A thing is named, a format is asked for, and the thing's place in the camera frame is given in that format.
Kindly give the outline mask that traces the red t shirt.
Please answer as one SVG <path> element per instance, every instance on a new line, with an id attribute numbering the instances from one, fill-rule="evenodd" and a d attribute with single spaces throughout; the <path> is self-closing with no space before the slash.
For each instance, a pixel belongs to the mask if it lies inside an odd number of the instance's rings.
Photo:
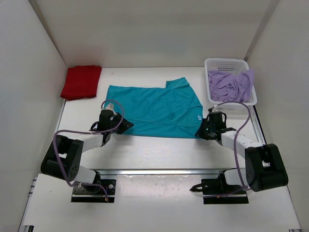
<path id="1" fill-rule="evenodd" d="M 67 101 L 96 97 L 101 70 L 95 65 L 68 68 L 60 97 Z"/>

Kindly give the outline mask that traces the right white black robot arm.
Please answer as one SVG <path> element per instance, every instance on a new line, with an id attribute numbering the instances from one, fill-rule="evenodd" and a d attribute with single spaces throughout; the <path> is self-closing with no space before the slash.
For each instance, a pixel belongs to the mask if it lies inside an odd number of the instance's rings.
<path id="1" fill-rule="evenodd" d="M 207 141 L 216 141 L 234 152 L 236 170 L 241 185 L 254 192 L 284 187 L 288 184 L 288 174 L 278 147 L 262 144 L 241 135 L 244 124 L 238 129 L 226 126 L 227 116 L 221 111 L 210 112 L 202 119 L 195 136 Z"/>

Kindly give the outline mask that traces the teal t shirt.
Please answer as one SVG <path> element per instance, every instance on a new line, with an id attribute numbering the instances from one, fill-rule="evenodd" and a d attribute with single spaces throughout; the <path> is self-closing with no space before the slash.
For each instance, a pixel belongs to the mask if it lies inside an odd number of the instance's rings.
<path id="1" fill-rule="evenodd" d="M 133 123 L 127 135 L 194 139 L 203 106 L 186 78 L 161 87 L 109 86 L 106 99 L 117 101 L 115 111 Z"/>

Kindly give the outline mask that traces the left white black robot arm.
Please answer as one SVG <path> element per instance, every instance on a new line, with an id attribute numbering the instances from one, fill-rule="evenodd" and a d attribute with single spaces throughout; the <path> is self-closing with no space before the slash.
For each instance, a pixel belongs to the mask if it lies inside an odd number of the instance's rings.
<path id="1" fill-rule="evenodd" d="M 101 181 L 96 178 L 95 171 L 80 166 L 82 154 L 106 145 L 112 134 L 123 134 L 132 127 L 134 124 L 120 113 L 103 109 L 88 132 L 57 131 L 41 163 L 41 173 L 68 183 L 80 181 L 90 193 L 97 193 Z"/>

